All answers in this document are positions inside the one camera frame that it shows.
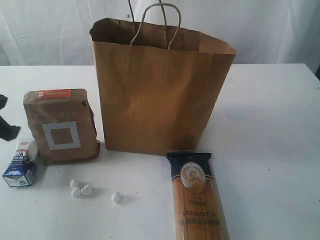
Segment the blue white milk carton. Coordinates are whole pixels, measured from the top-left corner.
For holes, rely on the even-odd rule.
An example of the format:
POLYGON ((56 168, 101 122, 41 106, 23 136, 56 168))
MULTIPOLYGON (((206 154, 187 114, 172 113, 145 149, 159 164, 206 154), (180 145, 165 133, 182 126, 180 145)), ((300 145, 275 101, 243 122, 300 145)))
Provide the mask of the blue white milk carton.
POLYGON ((2 177, 10 188, 31 186, 34 182, 40 153, 33 138, 21 139, 2 177))

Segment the brown kraft pouch orange label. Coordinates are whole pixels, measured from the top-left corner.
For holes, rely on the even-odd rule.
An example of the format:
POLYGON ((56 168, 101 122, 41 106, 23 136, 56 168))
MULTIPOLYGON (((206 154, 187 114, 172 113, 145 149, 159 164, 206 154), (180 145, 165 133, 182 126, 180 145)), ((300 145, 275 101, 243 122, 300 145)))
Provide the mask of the brown kraft pouch orange label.
POLYGON ((23 96, 28 127, 47 165, 98 157, 94 113, 83 88, 29 91, 23 96))

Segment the brown paper shopping bag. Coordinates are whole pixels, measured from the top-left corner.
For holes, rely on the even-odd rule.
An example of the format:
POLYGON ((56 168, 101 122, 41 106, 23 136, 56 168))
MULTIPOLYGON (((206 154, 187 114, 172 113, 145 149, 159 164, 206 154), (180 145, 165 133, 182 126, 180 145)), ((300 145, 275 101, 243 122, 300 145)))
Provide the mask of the brown paper shopping bag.
POLYGON ((105 147, 194 150, 236 51, 180 25, 104 18, 90 29, 105 147))

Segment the white pebble candy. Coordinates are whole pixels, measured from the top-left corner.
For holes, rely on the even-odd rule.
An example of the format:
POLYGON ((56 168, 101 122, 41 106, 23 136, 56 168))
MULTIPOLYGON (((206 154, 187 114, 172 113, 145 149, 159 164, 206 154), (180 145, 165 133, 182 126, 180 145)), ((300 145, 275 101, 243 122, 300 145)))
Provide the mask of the white pebble candy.
POLYGON ((74 198, 79 198, 82 193, 81 193, 81 189, 79 187, 73 187, 71 189, 71 195, 74 197, 74 198))
POLYGON ((70 181, 70 188, 74 189, 74 188, 78 188, 80 186, 80 181, 78 179, 72 179, 70 181))
POLYGON ((93 194, 93 187, 90 184, 86 184, 80 190, 83 196, 90 196, 93 194))
POLYGON ((115 204, 119 204, 119 202, 122 200, 123 195, 120 192, 114 192, 111 196, 111 200, 115 203, 115 204))

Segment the spaghetti packet dark blue top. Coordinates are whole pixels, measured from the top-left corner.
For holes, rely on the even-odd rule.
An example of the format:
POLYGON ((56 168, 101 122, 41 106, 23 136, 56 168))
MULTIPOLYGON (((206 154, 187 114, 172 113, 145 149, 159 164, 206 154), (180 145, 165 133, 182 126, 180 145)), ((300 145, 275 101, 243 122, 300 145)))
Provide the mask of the spaghetti packet dark blue top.
POLYGON ((228 240, 209 152, 169 152, 176 239, 228 240))

